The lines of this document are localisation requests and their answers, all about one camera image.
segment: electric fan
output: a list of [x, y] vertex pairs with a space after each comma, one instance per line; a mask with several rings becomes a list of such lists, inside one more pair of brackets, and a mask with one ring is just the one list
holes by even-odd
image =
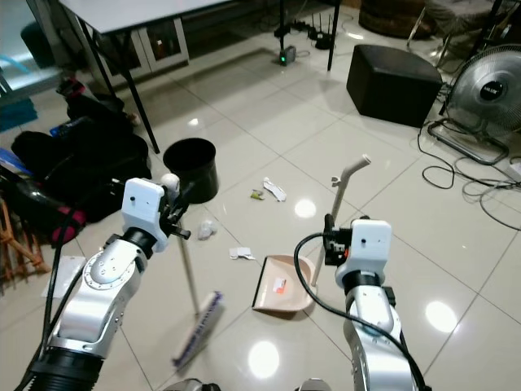
[[[482, 165], [508, 156], [509, 148], [497, 138], [521, 130], [521, 45], [497, 46], [472, 57], [445, 105], [447, 118], [429, 126], [431, 136]], [[484, 154], [476, 151], [482, 147], [488, 150]]]

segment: label on dustpan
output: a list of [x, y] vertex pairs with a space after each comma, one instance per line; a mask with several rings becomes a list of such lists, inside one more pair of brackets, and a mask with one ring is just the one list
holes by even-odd
[[286, 287], [286, 280], [277, 278], [274, 284], [274, 292], [282, 295], [284, 293], [284, 288]]

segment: fan grille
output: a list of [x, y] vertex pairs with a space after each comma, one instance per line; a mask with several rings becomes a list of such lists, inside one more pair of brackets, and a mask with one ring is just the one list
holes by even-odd
[[447, 113], [479, 138], [521, 129], [521, 45], [504, 45], [469, 60], [449, 95]]

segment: broom handle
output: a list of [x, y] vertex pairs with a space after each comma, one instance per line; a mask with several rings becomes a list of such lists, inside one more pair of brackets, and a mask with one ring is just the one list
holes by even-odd
[[[180, 229], [182, 227], [182, 221], [179, 220], [177, 223]], [[195, 315], [199, 316], [199, 300], [197, 299], [197, 290], [195, 289], [195, 281], [194, 281], [194, 271], [192, 270], [192, 263], [190, 260], [190, 253], [188, 252], [188, 246], [186, 245], [186, 241], [177, 237], [179, 241], [179, 248], [181, 249], [182, 263], [185, 266], [186, 279], [188, 280], [188, 288], [190, 289], [190, 295], [192, 297], [192, 304], [194, 305]]]
[[[362, 155], [360, 160], [354, 165], [350, 165], [346, 167], [344, 171], [342, 171], [342, 175], [340, 175], [340, 181], [337, 182], [336, 186], [336, 196], [335, 202], [333, 203], [333, 209], [331, 210], [331, 216], [333, 216], [333, 221], [336, 221], [336, 217], [339, 214], [340, 206], [342, 205], [342, 199], [344, 198], [345, 189], [348, 187], [349, 179], [351, 175], [356, 173], [359, 169], [363, 169], [367, 165], [371, 164], [371, 159], [367, 155]], [[322, 268], [322, 263], [324, 261], [324, 256], [326, 255], [326, 250], [324, 246], [320, 248], [320, 255], [317, 259], [317, 264], [315, 265], [315, 272], [313, 273], [313, 277], [311, 278], [311, 286], [314, 287], [317, 284], [318, 274], [320, 273], [320, 269]]]

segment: white tile floor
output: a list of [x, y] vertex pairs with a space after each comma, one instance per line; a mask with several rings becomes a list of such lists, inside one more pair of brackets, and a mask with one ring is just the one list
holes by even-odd
[[[186, 377], [216, 382], [224, 391], [292, 390], [309, 377], [327, 380], [333, 390], [353, 389], [342, 319], [318, 308], [278, 319], [255, 313], [250, 305], [263, 257], [290, 253], [299, 239], [322, 229], [334, 198], [331, 175], [362, 153], [371, 155], [373, 164], [352, 179], [339, 222], [368, 213], [393, 225], [387, 281], [395, 288], [409, 348], [428, 383], [434, 390], [519, 388], [516, 272], [521, 271], [521, 236], [466, 202], [462, 180], [450, 191], [422, 180], [422, 169], [433, 160], [419, 153], [418, 130], [357, 113], [345, 90], [351, 59], [346, 53], [357, 43], [405, 48], [405, 42], [366, 32], [357, 25], [355, 11], [343, 12], [354, 20], [340, 16], [346, 31], [340, 31], [341, 55], [335, 57], [332, 73], [326, 72], [326, 53], [301, 35], [289, 36], [288, 44], [311, 55], [288, 68], [272, 64], [277, 42], [269, 33], [258, 33], [139, 85], [162, 151], [188, 136], [217, 146], [220, 192], [211, 202], [190, 208], [186, 226], [195, 231], [205, 218], [217, 222], [215, 236], [205, 242], [191, 239], [189, 248], [199, 295], [222, 290], [226, 311], [206, 348], [176, 372], [170, 358], [192, 313], [172, 239], [168, 250], [150, 261], [95, 389], [150, 391]], [[354, 40], [347, 32], [363, 39]], [[415, 42], [413, 49], [427, 55], [438, 43]], [[128, 91], [120, 96], [131, 109]], [[0, 134], [2, 147], [22, 130], [47, 131], [67, 119], [63, 100], [52, 92], [34, 97], [34, 103], [39, 119]], [[148, 141], [143, 129], [138, 132]], [[431, 140], [426, 145], [451, 160], [458, 157]], [[151, 154], [156, 179], [166, 172], [161, 157]], [[489, 178], [489, 169], [473, 164], [464, 168]], [[269, 195], [261, 202], [249, 198], [265, 176], [286, 190], [285, 203]], [[521, 203], [519, 194], [512, 193], [502, 193], [487, 205], [519, 226]], [[306, 218], [299, 215], [302, 204], [314, 204]], [[89, 256], [120, 227], [120, 214], [115, 213], [85, 228], [64, 252]], [[257, 261], [230, 260], [228, 248], [238, 245], [251, 247]], [[313, 260], [316, 246], [304, 249]], [[49, 261], [51, 251], [45, 251]], [[341, 308], [344, 296], [333, 272], [322, 269], [318, 292]], [[37, 345], [43, 313], [39, 295], [46, 280], [34, 277], [0, 298], [2, 390], [15, 387]], [[439, 303], [449, 312], [432, 317], [427, 309]]]

